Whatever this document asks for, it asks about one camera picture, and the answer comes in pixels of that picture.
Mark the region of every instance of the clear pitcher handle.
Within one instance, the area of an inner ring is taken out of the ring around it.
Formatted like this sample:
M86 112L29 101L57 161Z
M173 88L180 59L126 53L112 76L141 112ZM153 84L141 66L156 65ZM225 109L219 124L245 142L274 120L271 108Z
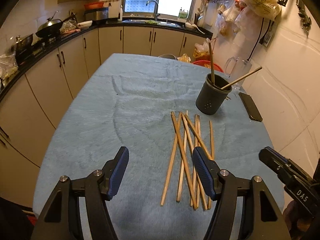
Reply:
M231 60L234 60L235 62L237 62L238 59L235 58L235 57L228 58L228 60L226 61L225 65L224 65L224 69L225 69L226 73L228 73L227 72L227 67L228 67L229 63L231 62Z

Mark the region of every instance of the white bowl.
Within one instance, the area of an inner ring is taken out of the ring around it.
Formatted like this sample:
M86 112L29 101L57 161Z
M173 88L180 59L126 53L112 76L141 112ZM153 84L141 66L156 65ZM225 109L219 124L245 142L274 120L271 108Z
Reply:
M194 29L195 27L192 26L191 23L186 23L186 28L188 28L188 29Z
M92 25L92 21L81 22L81 23L78 23L78 28L82 30L82 29L89 28L91 25Z

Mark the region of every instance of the faucet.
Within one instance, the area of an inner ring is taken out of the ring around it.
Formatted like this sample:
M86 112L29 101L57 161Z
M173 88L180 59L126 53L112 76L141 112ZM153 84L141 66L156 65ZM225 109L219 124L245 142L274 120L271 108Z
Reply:
M158 20L158 16L160 15L160 14L158 14L159 4L158 4L158 2L155 1L155 0L149 0L149 1L147 1L146 6L148 6L148 4L149 4L150 2L154 2L154 3L155 3L156 11L155 11L155 13L153 14L153 16L155 17L155 21L157 21L157 20Z

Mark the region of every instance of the black phone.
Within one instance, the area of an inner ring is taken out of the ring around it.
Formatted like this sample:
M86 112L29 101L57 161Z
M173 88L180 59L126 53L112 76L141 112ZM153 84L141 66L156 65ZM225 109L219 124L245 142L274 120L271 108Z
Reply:
M256 104L252 100L252 97L242 92L239 92L239 96L248 112L249 118L254 121L262 122L261 114L259 113Z

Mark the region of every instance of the metal screw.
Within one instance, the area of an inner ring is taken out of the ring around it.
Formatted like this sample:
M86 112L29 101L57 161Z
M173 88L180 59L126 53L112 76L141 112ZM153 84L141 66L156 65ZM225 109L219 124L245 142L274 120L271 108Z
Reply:
M59 179L61 182L66 182L68 180L68 176L62 175Z
M262 181L261 177L259 177L259 176L254 176L253 179L254 179L255 182L261 182Z
M95 170L95 171L93 172L93 174L94 174L94 176L99 177L99 176L102 174L102 170Z
M228 176L228 175L229 175L229 171L227 171L227 170L221 170L221 171L220 171L220 174L221 174L222 176Z

